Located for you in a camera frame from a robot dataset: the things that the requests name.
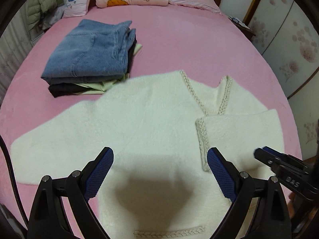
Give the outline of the beige puffer jacket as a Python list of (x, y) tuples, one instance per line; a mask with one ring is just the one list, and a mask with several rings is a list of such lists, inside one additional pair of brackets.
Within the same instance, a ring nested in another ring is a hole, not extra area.
[(39, 26), (42, 19), (53, 12), (57, 7), (64, 4), (64, 0), (27, 0), (25, 12), (27, 20), (27, 30), (30, 31)]

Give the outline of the folded black garment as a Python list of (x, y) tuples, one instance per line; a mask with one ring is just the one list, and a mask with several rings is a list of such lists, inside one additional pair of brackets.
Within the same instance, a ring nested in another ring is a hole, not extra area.
[[(134, 44), (128, 51), (128, 57), (132, 55), (136, 43), (137, 41), (135, 40)], [(79, 84), (79, 83), (53, 84), (49, 86), (48, 90), (53, 95), (54, 98), (61, 97), (61, 96), (70, 96), (70, 95), (94, 95), (94, 94), (78, 94), (78, 92), (84, 92), (84, 91), (87, 91), (88, 89), (77, 86), (76, 84)]]

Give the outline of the folded light green garment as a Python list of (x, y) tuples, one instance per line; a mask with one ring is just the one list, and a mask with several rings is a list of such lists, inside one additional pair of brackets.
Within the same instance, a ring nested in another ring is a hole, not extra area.
[(114, 79), (114, 80), (110, 80), (110, 81), (103, 81), (103, 82), (99, 82), (99, 83), (87, 83), (87, 84), (79, 83), (79, 84), (76, 84), (77, 86), (88, 89), (87, 91), (84, 91), (84, 92), (78, 92), (78, 94), (103, 94), (107, 90), (110, 90), (112, 88), (112, 86), (115, 85), (116, 83), (122, 82), (122, 81), (125, 81), (126, 79), (128, 79), (130, 77), (130, 71), (131, 71), (133, 58), (140, 51), (140, 49), (142, 49), (142, 44), (136, 43), (132, 55), (129, 56), (128, 72), (124, 75), (123, 78), (117, 79), (117, 80)]

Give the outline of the white fluffy sweater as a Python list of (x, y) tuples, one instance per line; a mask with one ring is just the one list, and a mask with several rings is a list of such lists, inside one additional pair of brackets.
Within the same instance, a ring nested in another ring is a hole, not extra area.
[(111, 238), (209, 238), (231, 202), (210, 171), (216, 147), (238, 170), (266, 179), (253, 152), (284, 150), (278, 114), (231, 77), (216, 88), (183, 71), (132, 78), (16, 139), (16, 179), (65, 177), (104, 147), (114, 163), (97, 195)]

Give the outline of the floral wardrobe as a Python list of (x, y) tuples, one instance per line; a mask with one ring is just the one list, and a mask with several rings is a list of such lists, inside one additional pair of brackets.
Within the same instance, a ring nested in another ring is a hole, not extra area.
[(289, 102), (303, 159), (313, 158), (318, 133), (318, 31), (295, 0), (252, 0), (244, 23)]

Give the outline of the wooden nightstand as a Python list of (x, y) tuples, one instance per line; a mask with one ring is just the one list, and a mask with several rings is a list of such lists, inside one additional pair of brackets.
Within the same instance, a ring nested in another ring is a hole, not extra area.
[(255, 34), (252, 32), (252, 30), (247, 27), (244, 23), (242, 23), (238, 18), (234, 18), (229, 16), (228, 17), (231, 22), (245, 35), (248, 40), (252, 40), (252, 38), (255, 36)]

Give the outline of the folded blue jeans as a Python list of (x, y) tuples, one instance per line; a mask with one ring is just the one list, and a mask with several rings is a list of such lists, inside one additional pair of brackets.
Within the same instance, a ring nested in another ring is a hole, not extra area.
[(81, 20), (54, 49), (41, 78), (50, 85), (121, 79), (129, 71), (136, 44), (131, 24)]

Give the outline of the white curtain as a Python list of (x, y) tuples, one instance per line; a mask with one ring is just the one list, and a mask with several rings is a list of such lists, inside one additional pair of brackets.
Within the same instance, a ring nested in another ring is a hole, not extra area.
[(14, 75), (31, 49), (32, 44), (27, 30), (26, 10), (25, 6), (22, 6), (1, 36), (1, 100), (4, 99)]

